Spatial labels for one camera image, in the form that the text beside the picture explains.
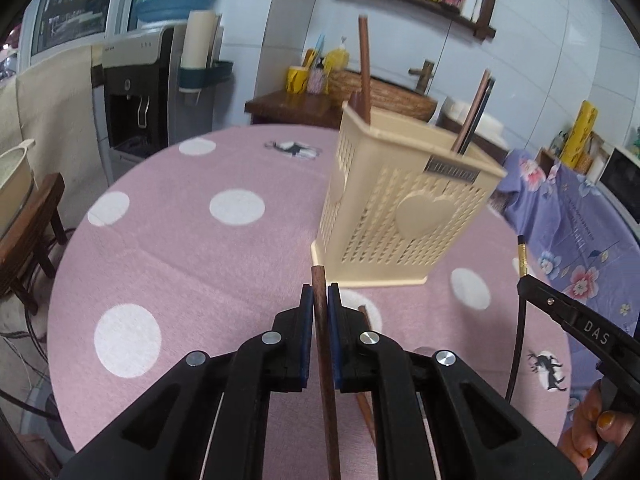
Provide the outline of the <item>right hand painted nails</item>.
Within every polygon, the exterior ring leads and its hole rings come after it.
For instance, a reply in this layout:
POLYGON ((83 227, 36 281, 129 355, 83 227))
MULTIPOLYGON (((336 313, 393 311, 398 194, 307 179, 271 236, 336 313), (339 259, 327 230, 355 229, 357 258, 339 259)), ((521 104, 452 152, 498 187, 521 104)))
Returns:
POLYGON ((574 411, 573 422, 560 437, 558 449, 584 476, 600 441, 620 446, 634 426, 634 415, 603 408, 597 380, 574 411))

